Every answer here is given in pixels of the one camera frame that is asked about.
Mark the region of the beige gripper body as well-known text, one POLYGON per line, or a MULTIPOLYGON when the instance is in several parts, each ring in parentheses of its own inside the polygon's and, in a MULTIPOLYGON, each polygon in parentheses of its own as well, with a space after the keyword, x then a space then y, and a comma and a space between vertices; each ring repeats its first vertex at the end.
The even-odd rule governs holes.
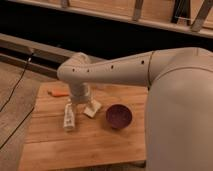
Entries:
POLYGON ((71 84, 69 90, 70 99, 75 104, 87 103, 91 100, 91 89, 86 83, 71 84))

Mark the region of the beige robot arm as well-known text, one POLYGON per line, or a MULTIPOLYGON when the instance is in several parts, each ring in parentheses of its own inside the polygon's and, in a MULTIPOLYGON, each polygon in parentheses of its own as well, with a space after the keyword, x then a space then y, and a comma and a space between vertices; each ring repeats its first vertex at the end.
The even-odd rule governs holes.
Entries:
POLYGON ((89 99, 91 83, 144 86, 147 171, 213 171, 213 52, 154 50, 92 63, 76 53, 57 70, 71 99, 89 99))

